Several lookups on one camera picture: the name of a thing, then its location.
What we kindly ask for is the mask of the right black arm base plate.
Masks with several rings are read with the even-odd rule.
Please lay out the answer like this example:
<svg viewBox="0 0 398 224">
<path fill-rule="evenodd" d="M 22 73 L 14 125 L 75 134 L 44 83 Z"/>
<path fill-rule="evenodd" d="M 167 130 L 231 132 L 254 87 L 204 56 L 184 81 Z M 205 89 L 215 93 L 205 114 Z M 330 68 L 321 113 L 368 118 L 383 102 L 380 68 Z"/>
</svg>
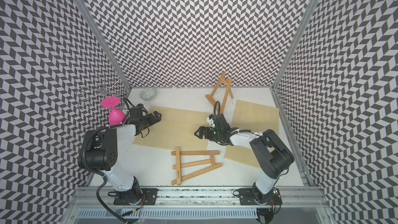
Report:
<svg viewBox="0 0 398 224">
<path fill-rule="evenodd" d="M 272 188 L 267 194 L 258 189 L 240 188 L 238 197 L 241 205 L 282 205 L 282 197 L 278 188 Z"/>
</svg>

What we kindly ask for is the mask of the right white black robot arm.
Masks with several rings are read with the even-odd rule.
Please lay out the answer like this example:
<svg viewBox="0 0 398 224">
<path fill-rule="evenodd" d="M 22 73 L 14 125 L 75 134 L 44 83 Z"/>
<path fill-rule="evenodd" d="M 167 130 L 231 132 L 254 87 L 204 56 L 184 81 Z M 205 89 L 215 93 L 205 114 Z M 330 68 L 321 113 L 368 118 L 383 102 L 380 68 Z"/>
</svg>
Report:
<svg viewBox="0 0 398 224">
<path fill-rule="evenodd" d="M 280 177 L 289 172 L 294 163 L 290 149 L 279 138 L 275 131 L 268 129 L 262 133 L 251 130 L 232 128 L 223 114 L 210 115 L 208 127 L 199 127 L 194 135 L 222 146 L 239 146 L 247 148 L 255 155 L 262 172 L 253 184 L 252 189 L 245 193 L 239 190 L 242 205 L 281 205 L 280 191 L 276 183 Z"/>
</svg>

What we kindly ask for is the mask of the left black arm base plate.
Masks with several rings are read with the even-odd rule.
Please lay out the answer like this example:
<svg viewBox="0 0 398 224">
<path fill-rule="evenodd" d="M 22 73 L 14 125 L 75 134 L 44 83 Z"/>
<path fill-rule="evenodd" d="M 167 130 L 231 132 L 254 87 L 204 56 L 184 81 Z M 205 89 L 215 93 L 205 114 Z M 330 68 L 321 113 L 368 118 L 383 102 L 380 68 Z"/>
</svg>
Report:
<svg viewBox="0 0 398 224">
<path fill-rule="evenodd" d="M 157 188 L 144 188 L 138 192 L 133 190 L 118 192 L 109 192 L 108 196 L 114 196 L 114 205 L 129 206 L 129 205 L 155 205 L 159 190 Z"/>
</svg>

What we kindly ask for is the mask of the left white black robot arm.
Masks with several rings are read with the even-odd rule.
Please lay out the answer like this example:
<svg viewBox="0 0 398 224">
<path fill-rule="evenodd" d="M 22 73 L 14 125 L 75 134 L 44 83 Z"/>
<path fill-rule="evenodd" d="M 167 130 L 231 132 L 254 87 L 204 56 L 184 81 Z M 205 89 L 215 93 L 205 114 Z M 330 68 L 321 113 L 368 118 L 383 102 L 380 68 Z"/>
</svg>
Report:
<svg viewBox="0 0 398 224">
<path fill-rule="evenodd" d="M 114 191 L 108 195 L 115 198 L 115 205 L 142 203 L 145 195 L 138 180 L 128 174 L 118 162 L 117 129 L 125 125 L 132 127 L 133 136 L 137 136 L 160 122 L 162 115 L 157 111 L 148 113 L 143 104 L 139 104 L 131 107 L 126 113 L 113 109 L 109 117 L 109 127 L 90 130 L 85 134 L 78 166 L 101 176 L 113 186 Z"/>
</svg>

